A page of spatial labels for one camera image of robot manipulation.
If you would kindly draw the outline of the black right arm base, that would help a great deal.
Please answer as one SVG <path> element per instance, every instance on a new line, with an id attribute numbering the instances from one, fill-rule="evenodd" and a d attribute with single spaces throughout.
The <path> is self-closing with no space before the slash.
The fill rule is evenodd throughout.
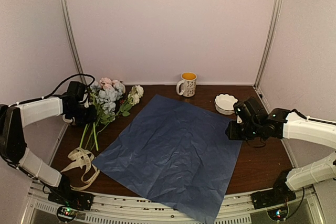
<path id="1" fill-rule="evenodd" d="M 254 209 L 281 205 L 296 199 L 295 192 L 290 190 L 286 185 L 286 177 L 289 172 L 289 169 L 282 171 L 274 182 L 272 189 L 257 191 L 251 194 Z"/>

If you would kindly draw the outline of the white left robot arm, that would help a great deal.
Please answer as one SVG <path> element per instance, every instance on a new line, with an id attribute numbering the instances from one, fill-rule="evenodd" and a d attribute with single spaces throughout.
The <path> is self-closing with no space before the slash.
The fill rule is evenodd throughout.
<path id="1" fill-rule="evenodd" d="M 55 189 L 55 196 L 64 205 L 76 197 L 69 178 L 47 165 L 28 147 L 23 128 L 54 116 L 64 115 L 76 123 L 96 120 L 94 105 L 84 106 L 71 97 L 51 97 L 25 104 L 1 105 L 1 158 L 12 168 L 19 169 Z"/>

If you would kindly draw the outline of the blue wrapping paper sheet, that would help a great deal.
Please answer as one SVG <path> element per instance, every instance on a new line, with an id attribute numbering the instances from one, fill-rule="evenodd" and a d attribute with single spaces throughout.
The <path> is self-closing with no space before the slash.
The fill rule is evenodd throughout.
<path id="1" fill-rule="evenodd" d="M 202 222 L 217 218 L 241 148 L 230 119 L 155 95 L 93 164 L 148 200 Z"/>

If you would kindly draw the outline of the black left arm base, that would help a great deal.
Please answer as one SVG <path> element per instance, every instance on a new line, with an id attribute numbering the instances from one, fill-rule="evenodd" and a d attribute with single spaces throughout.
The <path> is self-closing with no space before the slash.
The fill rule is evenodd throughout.
<path id="1" fill-rule="evenodd" d="M 66 175 L 61 176 L 57 187 L 47 185 L 47 188 L 50 190 L 49 201 L 77 210 L 91 210 L 94 195 L 72 189 L 70 179 Z"/>

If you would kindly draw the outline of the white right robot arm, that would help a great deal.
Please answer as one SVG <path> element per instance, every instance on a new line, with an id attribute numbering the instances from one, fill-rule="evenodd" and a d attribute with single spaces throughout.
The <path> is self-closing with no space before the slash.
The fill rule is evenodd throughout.
<path id="1" fill-rule="evenodd" d="M 251 114 L 246 109 L 236 109 L 236 121 L 231 121 L 225 131 L 229 140 L 249 141 L 270 137 L 302 140 L 335 149 L 335 123 L 305 116 L 297 110 L 274 109 Z M 269 192 L 272 203 L 279 204 L 289 196 L 289 191 L 335 179 L 335 152 L 303 167 L 285 172 L 284 179 Z"/>

